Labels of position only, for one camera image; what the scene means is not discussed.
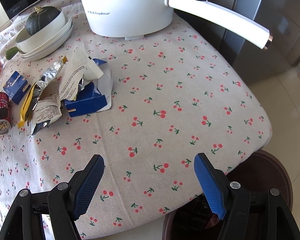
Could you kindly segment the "torn blue small box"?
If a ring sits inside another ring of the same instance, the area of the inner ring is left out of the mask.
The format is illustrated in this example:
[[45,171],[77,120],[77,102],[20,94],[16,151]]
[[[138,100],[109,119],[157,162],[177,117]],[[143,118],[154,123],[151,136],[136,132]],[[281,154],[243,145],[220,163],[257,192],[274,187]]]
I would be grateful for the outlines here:
[[77,94],[75,101],[64,100],[66,110],[72,118],[111,109],[113,80],[107,60],[94,58],[93,61],[101,68],[103,75],[87,84]]

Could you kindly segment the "crushed red soda can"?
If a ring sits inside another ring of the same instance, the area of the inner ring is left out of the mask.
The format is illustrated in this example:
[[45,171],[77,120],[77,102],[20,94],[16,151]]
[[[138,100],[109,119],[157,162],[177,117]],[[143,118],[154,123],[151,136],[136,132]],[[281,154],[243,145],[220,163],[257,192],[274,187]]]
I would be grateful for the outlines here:
[[0,135],[6,134],[11,129],[11,108],[9,97],[5,92],[0,92]]

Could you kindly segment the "yellow foil snack wrapper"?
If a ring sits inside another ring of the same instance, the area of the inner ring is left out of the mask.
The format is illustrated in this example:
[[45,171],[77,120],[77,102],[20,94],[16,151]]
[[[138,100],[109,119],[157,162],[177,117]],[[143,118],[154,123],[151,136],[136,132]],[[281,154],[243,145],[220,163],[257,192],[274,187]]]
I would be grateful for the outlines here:
[[55,61],[51,67],[43,72],[43,74],[39,77],[39,80],[31,86],[25,101],[20,108],[20,121],[18,122],[18,128],[23,127],[25,122],[29,120],[44,89],[57,78],[67,61],[68,59],[66,56]]

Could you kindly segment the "white snack wrapper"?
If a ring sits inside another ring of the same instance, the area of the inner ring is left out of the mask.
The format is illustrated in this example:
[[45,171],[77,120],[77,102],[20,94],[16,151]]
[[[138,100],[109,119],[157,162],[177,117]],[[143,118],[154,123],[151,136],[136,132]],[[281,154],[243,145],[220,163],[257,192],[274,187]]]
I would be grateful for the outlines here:
[[60,100],[75,101],[77,94],[93,80],[102,77],[103,71],[82,48],[77,48],[66,64],[59,85]]
[[62,116],[61,101],[58,94],[39,100],[31,119],[31,135],[53,124]]

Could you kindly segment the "brown plastic trash bin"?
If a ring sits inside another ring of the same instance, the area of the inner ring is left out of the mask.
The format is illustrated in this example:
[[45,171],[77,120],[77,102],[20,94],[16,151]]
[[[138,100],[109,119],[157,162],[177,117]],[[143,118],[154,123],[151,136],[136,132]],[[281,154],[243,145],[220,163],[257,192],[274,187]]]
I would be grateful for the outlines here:
[[[288,172],[275,156],[264,150],[253,153],[227,178],[258,196],[276,188],[289,208],[293,207],[293,189]],[[205,196],[201,194],[166,215],[162,239],[217,239],[221,228],[222,221],[211,212]]]

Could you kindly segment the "dark blue cookie box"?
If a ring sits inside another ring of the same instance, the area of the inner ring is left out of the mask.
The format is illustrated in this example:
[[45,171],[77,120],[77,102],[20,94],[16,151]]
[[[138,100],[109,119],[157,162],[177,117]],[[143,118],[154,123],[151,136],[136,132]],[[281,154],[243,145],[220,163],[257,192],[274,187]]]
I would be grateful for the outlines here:
[[3,90],[8,95],[9,99],[18,105],[30,87],[27,79],[19,72],[15,71],[4,84]]

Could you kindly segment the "cherry print tablecloth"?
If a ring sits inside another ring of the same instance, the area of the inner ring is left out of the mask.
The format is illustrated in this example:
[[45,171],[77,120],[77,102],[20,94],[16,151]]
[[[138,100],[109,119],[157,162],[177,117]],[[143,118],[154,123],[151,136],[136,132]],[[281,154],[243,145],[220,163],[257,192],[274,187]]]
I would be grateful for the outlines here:
[[185,20],[126,41],[94,34],[81,0],[42,0],[73,20],[68,40],[39,61],[17,55],[4,62],[0,91],[13,72],[29,83],[62,57],[83,48],[111,72],[111,108],[70,117],[66,110],[32,135],[12,127],[0,135],[0,229],[21,189],[41,192],[68,181],[94,154],[105,161],[102,180],[76,225],[81,238],[97,238],[155,220],[202,189],[193,160],[203,152],[216,168],[232,171],[271,139],[258,100],[222,55]]

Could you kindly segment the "stacked white plates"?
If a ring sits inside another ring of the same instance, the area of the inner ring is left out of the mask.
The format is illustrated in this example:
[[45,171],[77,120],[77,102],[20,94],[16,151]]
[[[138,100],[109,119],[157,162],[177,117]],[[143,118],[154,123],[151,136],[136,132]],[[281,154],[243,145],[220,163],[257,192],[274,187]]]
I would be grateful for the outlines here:
[[54,37],[52,37],[50,41],[45,42],[43,45],[29,53],[19,52],[21,58],[37,61],[57,50],[71,35],[73,29],[72,18],[67,17],[67,20],[68,21],[65,26]]

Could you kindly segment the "dark green squash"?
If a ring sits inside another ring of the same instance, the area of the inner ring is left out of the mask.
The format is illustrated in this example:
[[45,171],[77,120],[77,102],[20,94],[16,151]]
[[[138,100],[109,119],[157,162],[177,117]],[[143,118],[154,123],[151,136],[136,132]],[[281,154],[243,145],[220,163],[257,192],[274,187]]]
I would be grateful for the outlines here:
[[26,31],[29,35],[34,35],[50,22],[52,22],[59,14],[61,10],[52,7],[34,7],[34,12],[26,20]]

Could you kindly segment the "white electric cooking pot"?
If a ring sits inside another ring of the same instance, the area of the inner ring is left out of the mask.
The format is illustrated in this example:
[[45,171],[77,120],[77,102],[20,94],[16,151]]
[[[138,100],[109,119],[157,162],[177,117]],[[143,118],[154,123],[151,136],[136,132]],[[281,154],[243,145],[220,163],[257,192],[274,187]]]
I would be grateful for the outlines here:
[[260,49],[273,40],[262,25],[208,0],[81,0],[97,35],[134,40],[171,24],[175,9],[198,16],[246,39]]

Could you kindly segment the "dark grey refrigerator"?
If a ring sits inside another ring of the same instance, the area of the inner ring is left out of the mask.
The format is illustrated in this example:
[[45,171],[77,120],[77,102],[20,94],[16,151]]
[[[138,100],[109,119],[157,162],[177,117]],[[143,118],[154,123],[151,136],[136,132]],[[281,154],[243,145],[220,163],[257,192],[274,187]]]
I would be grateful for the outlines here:
[[300,63],[300,0],[208,0],[254,20],[270,30],[273,41],[262,51],[207,20],[177,11],[251,84]]

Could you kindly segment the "cream handled bowl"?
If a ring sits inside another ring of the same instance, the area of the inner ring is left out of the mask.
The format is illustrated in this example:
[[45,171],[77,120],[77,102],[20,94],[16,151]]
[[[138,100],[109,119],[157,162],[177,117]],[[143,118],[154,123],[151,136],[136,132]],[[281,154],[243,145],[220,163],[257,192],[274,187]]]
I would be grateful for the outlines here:
[[45,42],[50,41],[66,24],[66,17],[61,13],[47,26],[34,35],[29,35],[24,27],[15,38],[15,46],[5,52],[5,57],[10,60],[18,52],[29,53]]

